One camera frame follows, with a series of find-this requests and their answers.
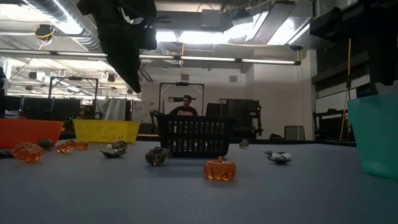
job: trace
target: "teal container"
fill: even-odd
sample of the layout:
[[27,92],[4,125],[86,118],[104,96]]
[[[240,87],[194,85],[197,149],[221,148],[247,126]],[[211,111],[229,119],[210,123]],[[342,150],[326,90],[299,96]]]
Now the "teal container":
[[398,179],[398,93],[348,102],[363,171]]

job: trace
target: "small figurine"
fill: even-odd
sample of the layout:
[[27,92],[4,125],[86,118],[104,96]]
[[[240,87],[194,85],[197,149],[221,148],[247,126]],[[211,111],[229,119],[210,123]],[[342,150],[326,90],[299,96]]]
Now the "small figurine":
[[221,156],[218,160],[210,160],[205,164],[205,175],[209,179],[232,180],[236,175],[235,163],[223,161]]
[[290,160],[290,154],[286,152],[278,152],[278,153],[273,153],[271,150],[268,150],[266,152],[263,152],[268,155],[268,159],[272,162],[276,162],[276,164],[279,165],[284,165],[288,162],[291,162]]
[[0,151],[0,159],[3,159],[3,158],[14,158],[14,156],[12,156],[11,152]]
[[67,141],[65,143],[62,143],[62,144],[57,146],[58,152],[62,153],[62,154],[68,153],[68,152],[70,152],[70,150],[73,147],[75,147],[75,144],[76,144],[76,142],[73,139],[71,139],[71,140],[69,140],[69,141]]
[[102,154],[104,154],[104,156],[106,156],[107,158],[110,158],[110,159],[117,158],[117,157],[127,153],[127,152],[105,152],[105,151],[101,151],[101,150],[100,150],[100,152],[102,152]]
[[37,144],[46,151],[51,150],[54,146],[54,143],[51,141],[51,139],[39,139]]
[[248,149],[249,148],[249,141],[247,139],[243,139],[242,142],[239,144],[239,148]]
[[117,141],[112,144],[112,149],[116,152],[126,152],[127,151],[127,143],[123,140]]
[[22,142],[12,150],[12,155],[20,161],[34,163],[41,160],[44,155],[44,149],[38,144]]
[[161,147],[155,147],[145,154],[145,160],[152,166],[159,166],[170,157],[172,157],[172,151]]
[[88,142],[76,142],[75,149],[77,150],[85,150],[88,149]]

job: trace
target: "black plastic basket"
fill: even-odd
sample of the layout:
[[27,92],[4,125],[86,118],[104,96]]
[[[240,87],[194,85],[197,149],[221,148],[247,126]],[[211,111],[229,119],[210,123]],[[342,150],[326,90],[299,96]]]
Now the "black plastic basket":
[[160,145],[175,157],[218,157],[228,153],[235,118],[157,114]]

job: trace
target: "orange glass pumpkin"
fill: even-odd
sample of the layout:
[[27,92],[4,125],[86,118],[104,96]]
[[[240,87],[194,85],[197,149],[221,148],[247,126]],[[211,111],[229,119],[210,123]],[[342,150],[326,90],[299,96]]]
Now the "orange glass pumpkin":
[[223,161],[221,156],[218,160],[207,161],[205,164],[205,175],[209,179],[232,180],[236,175],[235,163]]
[[76,142],[75,149],[77,150],[85,150],[88,149],[88,142]]
[[44,149],[38,144],[22,142],[12,150],[12,155],[27,163],[39,162],[44,155]]
[[70,152],[70,150],[73,147],[75,147],[75,145],[76,145],[76,142],[71,139],[71,140],[57,146],[57,149],[58,149],[59,153],[67,153],[67,152]]

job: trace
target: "bird figurine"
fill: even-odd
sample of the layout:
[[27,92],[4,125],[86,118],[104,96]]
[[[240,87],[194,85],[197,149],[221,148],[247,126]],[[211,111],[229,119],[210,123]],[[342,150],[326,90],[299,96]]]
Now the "bird figurine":
[[102,152],[102,154],[104,154],[104,156],[106,156],[107,158],[110,158],[110,159],[117,158],[117,157],[127,153],[127,152],[105,152],[105,151],[101,151],[101,150],[100,150],[100,152]]
[[7,151],[0,151],[0,159],[2,158],[13,158],[14,156],[12,156],[11,152],[7,152]]
[[172,151],[170,151],[170,149],[155,147],[147,152],[145,160],[152,166],[160,166],[170,157],[172,157]]
[[239,144],[239,148],[248,149],[249,148],[249,141],[247,139],[243,139],[242,142]]
[[127,143],[123,140],[117,141],[112,144],[112,149],[116,152],[126,152],[127,151]]
[[275,162],[278,165],[284,165],[288,162],[291,162],[292,160],[290,159],[290,154],[286,152],[278,152],[278,153],[273,153],[271,150],[268,150],[266,152],[263,152],[268,155],[268,159],[272,162]]

